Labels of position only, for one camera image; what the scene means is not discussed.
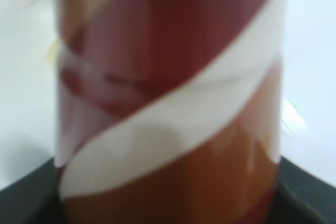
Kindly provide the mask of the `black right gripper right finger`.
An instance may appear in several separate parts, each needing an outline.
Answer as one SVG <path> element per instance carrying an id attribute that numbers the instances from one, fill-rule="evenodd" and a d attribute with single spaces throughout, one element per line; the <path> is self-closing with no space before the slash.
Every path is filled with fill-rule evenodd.
<path id="1" fill-rule="evenodd" d="M 270 223 L 335 223 L 335 188 L 283 157 Z"/>

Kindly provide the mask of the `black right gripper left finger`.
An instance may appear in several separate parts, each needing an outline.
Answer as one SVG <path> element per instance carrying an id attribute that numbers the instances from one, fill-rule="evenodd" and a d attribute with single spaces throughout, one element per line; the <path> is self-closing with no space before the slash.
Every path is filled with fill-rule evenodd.
<path id="1" fill-rule="evenodd" d="M 1 190 L 1 223 L 68 223 L 57 194 L 53 159 Z"/>

